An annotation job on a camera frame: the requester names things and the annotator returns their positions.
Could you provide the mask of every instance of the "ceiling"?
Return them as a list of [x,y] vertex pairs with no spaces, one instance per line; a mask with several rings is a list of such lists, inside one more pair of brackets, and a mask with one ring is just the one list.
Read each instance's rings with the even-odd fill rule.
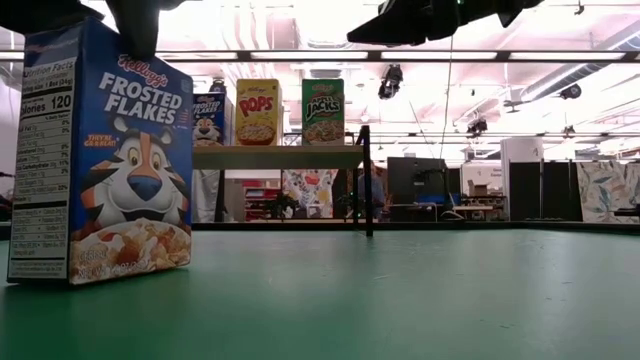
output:
[[[108,14],[104,1],[83,1]],[[376,15],[381,1],[303,0],[187,1],[174,11],[162,13],[160,50],[290,50],[290,49],[382,49],[350,44],[346,32]],[[609,43],[621,32],[640,34],[640,4],[637,0],[583,0],[585,10],[577,11],[577,0],[546,0],[543,6],[524,12],[508,28],[497,17],[471,23],[452,39],[429,42],[422,50],[611,50]],[[113,19],[105,20],[113,26]],[[0,31],[0,50],[20,49],[23,38]],[[291,129],[299,128],[301,80],[311,76],[340,76],[346,85],[346,117],[355,131],[363,123],[371,125],[374,136],[372,156],[435,156],[451,163],[464,159],[463,151],[494,152],[509,133],[559,133],[574,125],[578,134],[601,132],[631,133],[624,142],[600,136],[570,140],[560,136],[545,138],[547,158],[565,158],[574,150],[583,153],[615,153],[640,147],[640,95],[636,89],[640,64],[615,64],[580,80],[582,96],[562,100],[552,96],[517,107],[503,106],[517,100],[523,89],[548,85],[548,76],[558,69],[576,65],[550,63],[411,63],[400,62],[404,83],[391,100],[377,97],[383,63],[198,63],[175,66],[194,76],[206,89],[211,79],[224,78],[230,88],[237,78],[276,77],[283,86],[284,105]],[[19,78],[19,64],[2,64]],[[485,118],[489,129],[478,139],[466,137],[467,123]],[[409,137],[390,132],[429,133]],[[443,142],[441,133],[447,134]],[[607,146],[598,147],[603,141]]]

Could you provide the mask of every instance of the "wooden shelf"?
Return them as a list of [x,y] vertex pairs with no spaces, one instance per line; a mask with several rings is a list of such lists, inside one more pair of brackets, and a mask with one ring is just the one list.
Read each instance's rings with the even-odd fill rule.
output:
[[362,146],[212,146],[193,149],[194,169],[353,169]]

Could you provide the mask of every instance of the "bowl of cereal image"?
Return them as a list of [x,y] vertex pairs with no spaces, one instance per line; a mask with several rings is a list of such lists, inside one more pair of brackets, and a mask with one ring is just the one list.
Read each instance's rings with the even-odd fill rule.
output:
[[313,145],[344,145],[344,123],[335,120],[319,121],[304,129],[302,137]]
[[72,284],[170,269],[191,261],[189,234],[147,219],[109,226],[71,246]]
[[238,129],[236,137],[242,145],[270,145],[276,132],[267,125],[245,125]]

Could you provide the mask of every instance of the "green table surface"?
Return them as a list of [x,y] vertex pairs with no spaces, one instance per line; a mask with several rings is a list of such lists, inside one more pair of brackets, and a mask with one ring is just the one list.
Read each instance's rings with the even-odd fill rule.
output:
[[632,236],[197,232],[193,255],[76,290],[0,280],[0,359],[640,358]]

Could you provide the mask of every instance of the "frosted flakes box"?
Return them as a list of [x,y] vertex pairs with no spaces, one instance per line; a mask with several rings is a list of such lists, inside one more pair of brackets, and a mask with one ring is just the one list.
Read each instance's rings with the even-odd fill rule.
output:
[[239,79],[235,145],[277,145],[282,133],[278,80]]
[[344,81],[302,80],[302,145],[344,145]]
[[95,19],[27,36],[24,66],[8,281],[188,264],[192,79]]
[[224,144],[225,93],[195,94],[193,96],[194,146]]

